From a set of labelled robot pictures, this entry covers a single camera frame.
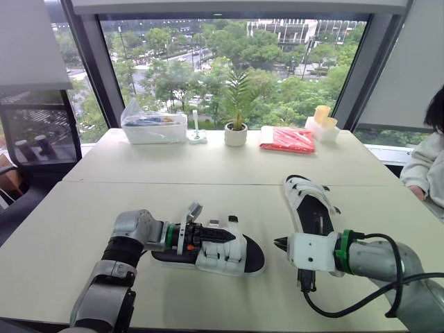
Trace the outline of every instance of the green ring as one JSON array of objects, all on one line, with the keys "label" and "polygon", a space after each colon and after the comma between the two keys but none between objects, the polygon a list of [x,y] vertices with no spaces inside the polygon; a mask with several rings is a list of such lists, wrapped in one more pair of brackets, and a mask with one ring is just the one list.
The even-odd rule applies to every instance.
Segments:
[{"label": "green ring", "polygon": [[171,240],[173,239],[173,226],[170,225],[166,231],[165,247],[171,248]]},{"label": "green ring", "polygon": [[344,272],[346,272],[348,274],[353,274],[352,271],[350,270],[350,266],[348,264],[348,244],[349,244],[349,236],[350,236],[351,232],[353,232],[353,230],[350,230],[350,229],[344,230],[344,233],[342,234],[342,238],[341,238],[341,249],[334,251],[336,258],[338,258],[339,261],[341,262]]}]

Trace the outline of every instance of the red plastic bag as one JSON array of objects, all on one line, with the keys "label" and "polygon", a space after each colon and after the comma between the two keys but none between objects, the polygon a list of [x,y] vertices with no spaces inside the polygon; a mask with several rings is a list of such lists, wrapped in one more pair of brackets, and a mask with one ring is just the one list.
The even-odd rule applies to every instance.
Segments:
[{"label": "red plastic bag", "polygon": [[311,132],[301,128],[262,126],[259,146],[274,151],[289,151],[299,154],[314,153],[314,140]]}]

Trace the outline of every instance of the black cable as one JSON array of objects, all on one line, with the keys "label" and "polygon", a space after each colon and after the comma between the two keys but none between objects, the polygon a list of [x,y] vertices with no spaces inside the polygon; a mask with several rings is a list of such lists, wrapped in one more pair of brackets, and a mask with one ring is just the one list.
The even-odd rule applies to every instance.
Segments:
[{"label": "black cable", "polygon": [[[444,278],[444,273],[421,273],[421,274],[410,275],[408,277],[404,277],[402,283],[406,284],[406,283],[410,283],[413,281],[431,279],[431,278]],[[326,311],[322,310],[321,308],[317,307],[313,303],[313,301],[310,299],[310,296],[307,291],[304,291],[304,297],[305,297],[305,300],[307,301],[308,305],[314,311],[321,314],[322,316],[328,317],[328,318],[340,318],[340,317],[347,316],[348,314],[351,314],[352,312],[357,311],[358,309],[361,309],[364,305],[367,305],[372,300],[380,297],[381,295],[384,295],[387,291],[393,289],[396,286],[396,284],[397,284],[396,281],[389,283],[389,284],[381,287],[380,289],[376,290],[374,293],[371,293],[367,297],[363,298],[362,300],[360,300],[358,303],[352,305],[351,307],[348,307],[348,308],[346,308],[342,311],[338,311],[338,312],[326,312]]]},{"label": "black cable", "polygon": [[387,318],[396,318],[396,311],[400,307],[401,299],[402,299],[402,288],[404,286],[404,283],[402,283],[403,280],[403,272],[402,272],[402,262],[401,262],[401,254],[398,249],[398,245],[396,245],[396,242],[386,234],[367,234],[364,236],[364,239],[368,238],[383,238],[387,240],[392,248],[393,254],[395,256],[395,265],[396,265],[396,294],[395,294],[395,300],[393,301],[393,304],[391,305],[390,310],[386,313]]}]

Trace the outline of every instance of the white table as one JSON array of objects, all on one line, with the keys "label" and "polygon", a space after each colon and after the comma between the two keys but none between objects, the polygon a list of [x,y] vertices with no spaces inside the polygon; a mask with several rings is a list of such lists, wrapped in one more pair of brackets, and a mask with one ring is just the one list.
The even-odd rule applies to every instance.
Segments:
[{"label": "white table", "polygon": [[203,145],[131,145],[121,129],[110,129],[64,181],[281,185],[298,174],[324,185],[402,186],[348,131],[335,144],[316,142],[313,155],[261,149],[256,130],[236,148],[225,145],[223,131],[207,135]]},{"label": "white table", "polygon": [[[403,187],[331,186],[341,209],[336,230],[384,232],[410,245],[426,271],[444,271],[444,226]],[[167,268],[142,257],[132,327],[296,332],[402,331],[384,317],[384,297],[339,319],[324,318],[305,303],[296,270],[273,245],[294,231],[282,186],[154,185],[60,182],[0,248],[0,317],[67,323],[71,308],[106,247],[118,213],[149,209],[179,221],[193,199],[200,222],[239,217],[240,228],[262,247],[266,271],[236,278]],[[350,306],[376,290],[363,277],[317,275],[312,298],[323,309]]]}]

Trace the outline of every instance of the robotic arm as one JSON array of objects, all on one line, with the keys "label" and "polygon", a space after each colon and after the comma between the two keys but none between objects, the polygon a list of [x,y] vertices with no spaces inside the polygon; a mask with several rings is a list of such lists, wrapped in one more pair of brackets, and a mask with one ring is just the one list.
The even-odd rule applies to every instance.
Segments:
[{"label": "robotic arm", "polygon": [[[396,281],[395,257],[387,241],[358,241],[364,234],[345,230],[328,236],[295,233],[275,240],[287,252],[287,259],[298,267],[298,279],[305,297],[315,291],[314,271],[327,271],[334,276],[345,273],[369,278],[378,287]],[[410,247],[398,244],[405,277],[424,273],[420,260]],[[393,304],[395,291],[385,293]],[[324,316],[331,313],[316,307]],[[405,284],[396,316],[411,332],[437,333],[444,330],[444,288],[431,280],[415,280]]]},{"label": "robotic arm", "polygon": [[148,210],[121,213],[102,259],[74,305],[70,328],[60,333],[126,332],[136,296],[131,287],[146,251],[198,253],[202,241],[225,243],[235,238],[226,230],[194,223],[201,211],[201,205],[191,204],[180,224],[158,221]]}]

